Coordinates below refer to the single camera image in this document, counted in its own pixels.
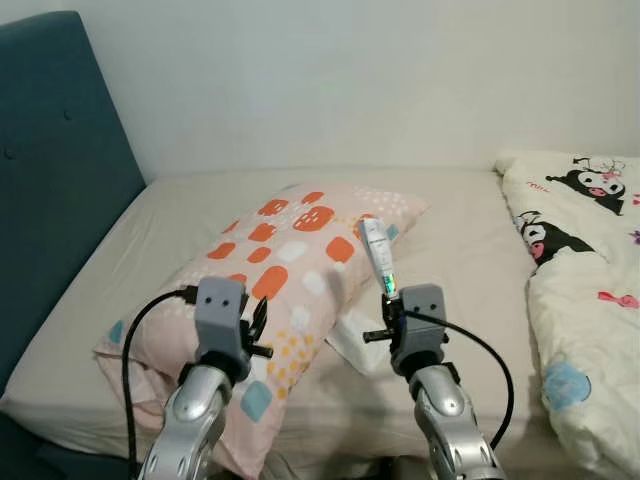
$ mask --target mattress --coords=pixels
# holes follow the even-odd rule
[[[490,172],[438,169],[242,171],[154,182],[114,225],[60,299],[16,367],[0,409],[59,445],[126,456],[122,406],[92,358],[97,339],[197,255],[230,219],[278,189],[308,179],[415,193],[432,207],[395,247],[400,285],[444,288],[448,320],[485,338],[515,383],[511,427],[498,457],[513,472],[571,470],[539,401],[536,346],[525,307],[534,269]],[[379,290],[368,283],[354,305],[379,318]],[[480,428],[491,437],[506,387],[482,349],[451,333],[455,362]],[[141,455],[153,440],[138,431]],[[327,478],[338,459],[426,455],[404,379],[382,362],[355,371],[328,345],[293,389],[271,460],[301,478]]]

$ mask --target pillow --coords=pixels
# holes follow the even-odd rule
[[[233,221],[200,258],[157,292],[225,276],[246,285],[249,316],[264,296],[267,326],[260,339],[271,360],[253,357],[249,377],[234,387],[227,423],[214,459],[246,478],[257,478],[282,423],[287,396],[306,370],[338,311],[371,275],[357,222],[378,216],[391,241],[426,209],[413,196],[368,187],[305,183],[282,190],[257,211]],[[136,421],[159,430],[163,405],[198,339],[193,306],[169,299],[156,306],[131,346],[131,393]],[[119,356],[137,311],[118,321],[95,348],[97,361],[122,398]]]

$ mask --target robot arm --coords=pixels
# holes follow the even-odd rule
[[[422,312],[446,321],[442,289],[418,285],[398,291],[382,221],[364,219],[359,228],[384,292],[382,316],[387,327],[366,332],[363,338],[367,343],[391,340],[391,365],[409,382],[416,402],[414,415],[429,443],[438,479],[505,480],[493,449],[478,429],[471,400],[460,386],[455,367],[442,363],[441,345],[449,341],[444,327],[404,313]]]
[[[200,340],[194,365],[187,365],[178,389],[165,406],[165,423],[149,451],[139,480],[204,480],[211,450],[225,424],[233,385],[251,369],[252,354],[271,358],[256,345],[267,319],[262,299],[251,325],[241,320],[248,296],[244,285],[226,278],[204,278],[196,299]]]

